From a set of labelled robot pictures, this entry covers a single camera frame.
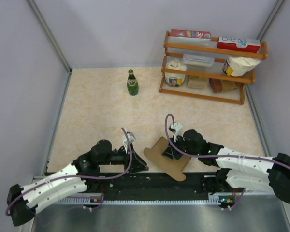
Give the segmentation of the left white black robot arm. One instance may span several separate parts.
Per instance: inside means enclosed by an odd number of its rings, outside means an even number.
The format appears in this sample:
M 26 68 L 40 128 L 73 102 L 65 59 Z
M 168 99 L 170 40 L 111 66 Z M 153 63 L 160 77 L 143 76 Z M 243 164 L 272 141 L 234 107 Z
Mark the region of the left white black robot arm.
M 110 141 L 100 140 L 89 152 L 80 155 L 60 171 L 29 185 L 11 186 L 6 215 L 11 217 L 15 227 L 21 226 L 61 199 L 87 190 L 96 191 L 100 180 L 109 180 L 100 175 L 102 165 L 124 167 L 124 172 L 113 178 L 149 169 L 147 163 L 135 152 L 132 143 L 124 143 L 120 149 L 113 149 Z

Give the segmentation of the brown cardboard box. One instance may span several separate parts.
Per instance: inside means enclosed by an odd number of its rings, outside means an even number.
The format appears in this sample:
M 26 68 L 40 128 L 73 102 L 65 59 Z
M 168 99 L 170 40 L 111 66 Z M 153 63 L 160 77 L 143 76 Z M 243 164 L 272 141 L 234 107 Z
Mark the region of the brown cardboard box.
M 168 148 L 168 144 L 169 142 L 166 138 L 160 137 L 152 148 L 146 147 L 143 150 L 144 156 L 172 179 L 182 182 L 186 180 L 186 176 L 182 171 L 190 162 L 191 157 L 183 155 L 180 159 L 173 160 L 164 156 L 163 152 Z

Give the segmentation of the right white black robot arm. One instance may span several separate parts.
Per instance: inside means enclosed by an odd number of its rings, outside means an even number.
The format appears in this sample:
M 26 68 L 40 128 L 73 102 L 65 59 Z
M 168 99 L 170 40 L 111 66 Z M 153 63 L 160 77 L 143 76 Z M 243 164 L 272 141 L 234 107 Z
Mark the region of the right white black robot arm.
M 218 168 L 216 186 L 221 191 L 242 188 L 273 193 L 290 204 L 290 156 L 278 153 L 275 157 L 258 157 L 240 153 L 227 147 L 207 142 L 195 129 L 174 135 L 170 140 L 160 138 L 143 154 L 153 164 L 176 181 L 186 178 L 178 164 L 186 166 L 192 155 L 207 166 Z

